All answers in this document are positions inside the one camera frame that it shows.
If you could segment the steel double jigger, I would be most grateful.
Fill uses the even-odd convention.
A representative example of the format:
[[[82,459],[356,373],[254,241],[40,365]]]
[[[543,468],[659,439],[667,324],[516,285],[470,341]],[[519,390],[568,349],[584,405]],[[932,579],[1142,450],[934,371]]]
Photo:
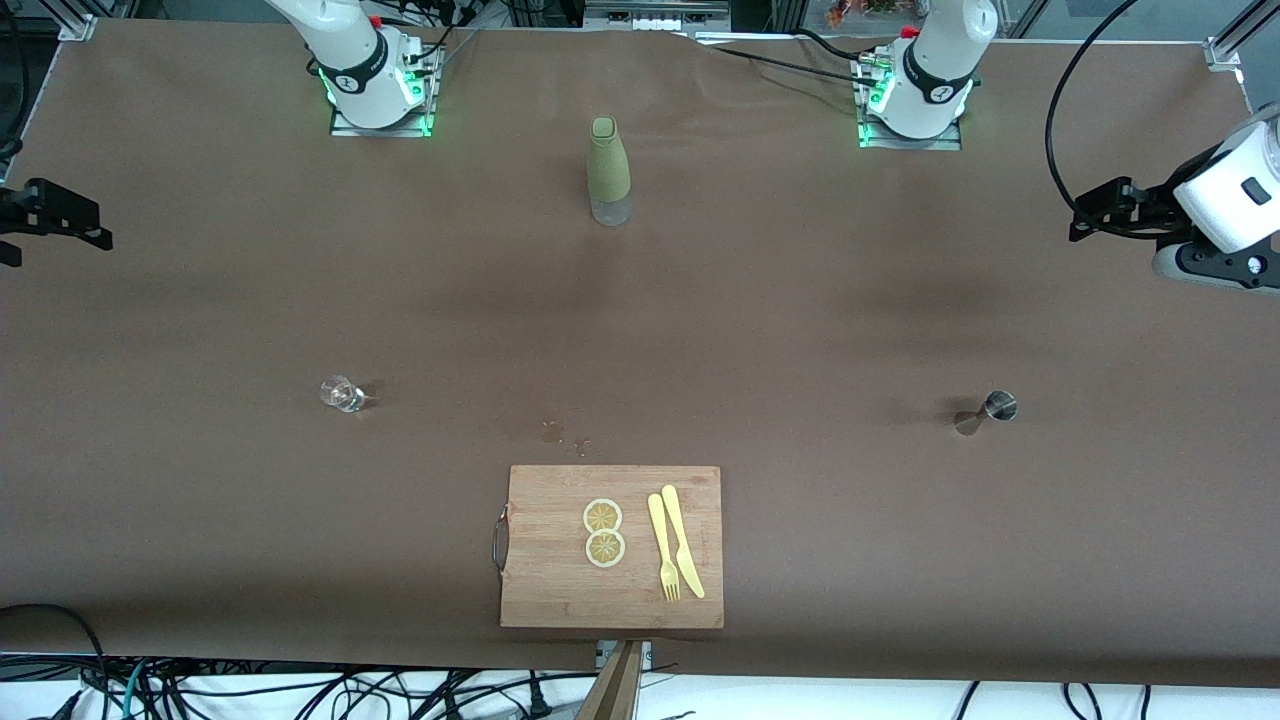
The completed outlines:
[[[965,437],[974,436],[987,421],[1011,421],[1018,416],[1018,401],[1007,391],[989,392],[975,411],[956,413],[954,429]]]

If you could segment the clear glass measuring cup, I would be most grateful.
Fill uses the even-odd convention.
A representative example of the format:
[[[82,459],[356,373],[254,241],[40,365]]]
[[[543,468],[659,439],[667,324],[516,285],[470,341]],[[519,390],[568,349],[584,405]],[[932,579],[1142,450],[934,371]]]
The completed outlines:
[[[358,413],[369,401],[369,395],[347,375],[330,375],[319,386],[319,396],[326,407],[340,413]]]

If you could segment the brown table cover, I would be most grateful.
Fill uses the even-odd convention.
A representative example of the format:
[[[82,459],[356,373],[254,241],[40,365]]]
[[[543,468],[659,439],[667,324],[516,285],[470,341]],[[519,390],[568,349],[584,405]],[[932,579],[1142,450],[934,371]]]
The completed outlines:
[[[1070,53],[992,47],[961,151],[878,152],[832,81],[483,31],[433,137],[337,138],[289,26],[100,24],[14,169],[115,247],[0,269],[0,648],[86,651],[55,603],[114,655],[586,667],[499,624],[509,468],[710,465],[680,671],[1280,685],[1280,299],[1068,241]]]

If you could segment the grey power strip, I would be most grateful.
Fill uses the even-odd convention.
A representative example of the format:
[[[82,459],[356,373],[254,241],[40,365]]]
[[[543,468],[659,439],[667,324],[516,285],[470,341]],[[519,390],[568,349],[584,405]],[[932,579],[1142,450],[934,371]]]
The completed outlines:
[[[732,31],[730,0],[582,0],[581,15],[585,29]]]

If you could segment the green sleeved glass bottle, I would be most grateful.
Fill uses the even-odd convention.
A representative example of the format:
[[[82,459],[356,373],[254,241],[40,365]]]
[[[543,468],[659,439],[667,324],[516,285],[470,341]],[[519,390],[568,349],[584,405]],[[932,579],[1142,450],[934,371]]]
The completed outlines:
[[[628,156],[613,117],[595,117],[588,152],[588,192],[593,218],[618,227],[632,214]]]

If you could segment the yellow plastic fork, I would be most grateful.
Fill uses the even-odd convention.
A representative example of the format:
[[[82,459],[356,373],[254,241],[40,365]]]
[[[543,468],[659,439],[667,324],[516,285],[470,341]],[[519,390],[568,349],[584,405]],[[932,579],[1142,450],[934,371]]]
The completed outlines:
[[[667,602],[680,600],[678,571],[671,557],[664,501],[659,495],[649,495],[646,506],[660,557],[660,587]]]

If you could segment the yellow plastic knife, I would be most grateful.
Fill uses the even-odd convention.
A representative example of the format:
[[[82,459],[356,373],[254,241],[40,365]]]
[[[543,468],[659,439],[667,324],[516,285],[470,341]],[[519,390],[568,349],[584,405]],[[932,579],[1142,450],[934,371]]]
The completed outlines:
[[[685,530],[684,512],[681,509],[678,491],[672,484],[663,486],[660,489],[660,497],[663,498],[663,503],[678,544],[675,555],[678,571],[691,592],[698,598],[704,598],[705,589],[692,560],[692,552]]]

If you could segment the wooden cutting board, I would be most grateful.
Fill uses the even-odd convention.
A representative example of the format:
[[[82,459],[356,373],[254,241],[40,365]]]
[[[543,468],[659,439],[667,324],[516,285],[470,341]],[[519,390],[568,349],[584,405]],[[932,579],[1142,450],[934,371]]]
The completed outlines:
[[[678,571],[680,600],[667,602],[646,506],[663,486],[678,491],[687,542],[705,589],[698,598]],[[585,557],[584,507],[595,498],[621,506],[626,552],[613,568]],[[623,632],[708,632],[724,625],[721,470],[717,466],[516,465],[503,512],[506,555],[500,624],[506,628]]]

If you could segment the wooden beam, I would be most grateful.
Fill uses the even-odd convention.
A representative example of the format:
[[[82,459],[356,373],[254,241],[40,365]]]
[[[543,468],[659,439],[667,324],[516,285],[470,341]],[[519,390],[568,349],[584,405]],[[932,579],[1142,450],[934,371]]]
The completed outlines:
[[[640,680],[652,661],[648,641],[617,641],[573,720],[635,720]]]

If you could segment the aluminium frame corner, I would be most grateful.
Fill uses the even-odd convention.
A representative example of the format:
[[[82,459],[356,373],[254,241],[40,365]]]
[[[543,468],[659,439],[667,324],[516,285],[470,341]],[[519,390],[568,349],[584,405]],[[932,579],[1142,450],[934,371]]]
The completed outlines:
[[[97,0],[40,0],[50,17],[59,26],[60,42],[86,41],[104,13],[108,13]]]
[[[1242,64],[1240,50],[1275,22],[1280,22],[1280,0],[1249,0],[1243,10],[1204,41],[1210,69],[1238,69]]]

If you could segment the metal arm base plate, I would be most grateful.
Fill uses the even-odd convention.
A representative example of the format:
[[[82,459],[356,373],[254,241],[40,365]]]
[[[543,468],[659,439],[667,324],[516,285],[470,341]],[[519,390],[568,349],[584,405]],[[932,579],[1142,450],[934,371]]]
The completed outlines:
[[[863,149],[959,151],[963,149],[960,117],[973,90],[942,85],[923,91],[899,76],[887,55],[864,53],[849,63],[858,118],[858,145]]]
[[[433,135],[442,81],[442,50],[428,53],[424,59],[410,63],[407,69],[388,70],[384,77],[376,82],[383,90],[378,90],[374,97],[388,109],[380,110],[378,119],[390,117],[390,110],[401,111],[399,117],[381,127],[358,126],[333,104],[335,97],[328,88],[330,135],[379,138],[428,138]]]

